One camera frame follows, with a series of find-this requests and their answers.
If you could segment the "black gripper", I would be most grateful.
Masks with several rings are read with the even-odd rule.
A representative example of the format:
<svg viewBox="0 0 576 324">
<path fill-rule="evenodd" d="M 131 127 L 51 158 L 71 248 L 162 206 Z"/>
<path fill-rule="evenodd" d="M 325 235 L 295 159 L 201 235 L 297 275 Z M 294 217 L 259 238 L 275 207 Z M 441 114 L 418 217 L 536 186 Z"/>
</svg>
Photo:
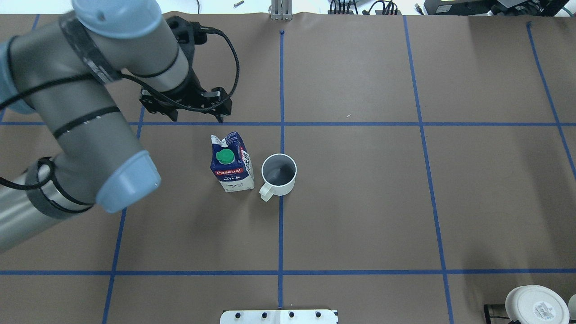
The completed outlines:
<svg viewBox="0 0 576 324">
<path fill-rule="evenodd" d="M 204 90 L 193 70 L 193 58 L 195 46 L 205 44 L 209 34 L 222 37 L 230 49 L 233 48 L 232 42 L 223 31 L 203 26 L 196 21 L 172 16 L 167 18 L 166 22 L 186 58 L 187 75 L 174 90 L 160 91 L 153 88 L 153 91 L 150 91 L 152 86 L 142 87 L 139 101 L 149 113 L 166 115 L 173 122 L 178 121 L 178 110 L 184 109 L 210 114 L 218 123 L 223 124 L 225 116 L 232 113 L 232 92 L 226 92 L 222 87 Z"/>
</svg>

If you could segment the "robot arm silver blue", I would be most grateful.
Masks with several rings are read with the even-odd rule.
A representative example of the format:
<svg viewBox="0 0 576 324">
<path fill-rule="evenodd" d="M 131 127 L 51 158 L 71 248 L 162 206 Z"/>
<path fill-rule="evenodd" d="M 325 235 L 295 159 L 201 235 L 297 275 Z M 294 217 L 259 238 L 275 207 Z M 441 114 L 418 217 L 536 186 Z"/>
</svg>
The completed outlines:
<svg viewBox="0 0 576 324">
<path fill-rule="evenodd" d="M 1 43 L 1 109 L 37 113 L 61 152 L 1 179 L 1 251 L 6 252 L 94 205 L 115 213 L 155 191 L 160 174 L 107 84 L 141 86 L 150 113 L 177 121 L 179 109 L 219 123 L 230 91 L 204 90 L 193 70 L 195 46 L 223 31 L 179 16 L 155 0 L 74 0 L 58 20 Z"/>
</svg>

